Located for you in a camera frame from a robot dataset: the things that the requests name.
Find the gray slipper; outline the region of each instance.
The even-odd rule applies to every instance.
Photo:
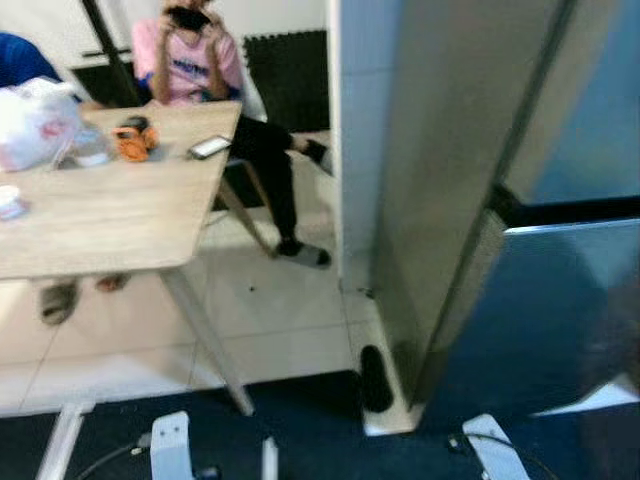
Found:
[[[280,244],[278,258],[297,263],[305,267],[326,270],[331,266],[331,255],[324,248],[297,242],[294,245]]]
[[[78,297],[76,282],[44,289],[40,294],[42,322],[46,325],[60,325],[74,312]]]

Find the table leg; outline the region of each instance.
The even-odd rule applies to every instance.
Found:
[[[220,195],[220,199],[229,208],[229,210],[231,210],[236,215],[236,217],[238,217],[238,220],[240,220],[242,225],[244,225],[244,228],[247,229],[249,234],[255,239],[256,242],[258,242],[258,245],[260,245],[260,248],[262,248],[264,253],[266,253],[270,258],[274,258],[275,253],[273,249],[264,240],[264,238],[262,238],[262,235],[260,235],[260,232],[256,228],[255,223],[253,223],[253,220],[249,216],[249,213],[244,208],[244,205],[242,205],[242,202],[231,188],[231,185],[229,185],[229,183],[224,178],[222,178],[222,180],[220,181],[218,195]]]
[[[160,272],[160,277],[176,304],[182,310],[185,318],[191,324],[197,337],[207,349],[209,357],[213,360],[218,372],[227,383],[229,392],[240,411],[247,416],[253,415],[254,408],[251,399],[238,379],[231,359],[226,353],[222,341],[218,338],[204,307],[198,300],[193,288],[191,288],[187,277],[178,268],[163,270]]]

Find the slipper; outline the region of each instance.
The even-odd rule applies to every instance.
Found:
[[[304,267],[326,270],[331,266],[331,255],[324,248],[302,242],[280,243],[277,248],[280,258]]]
[[[126,275],[124,273],[103,277],[96,282],[96,290],[102,293],[112,293],[122,290],[130,278],[131,275]]]
[[[40,294],[42,322],[51,326],[60,325],[73,314],[78,297],[75,282],[44,289]]]

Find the blue clothing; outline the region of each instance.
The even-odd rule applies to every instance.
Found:
[[[10,33],[0,33],[0,88],[20,85],[36,77],[62,81],[32,43]]]

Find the black pants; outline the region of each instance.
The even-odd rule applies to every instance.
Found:
[[[241,115],[230,151],[255,168],[283,238],[293,238],[297,223],[291,157],[286,153],[292,141],[285,129]]]

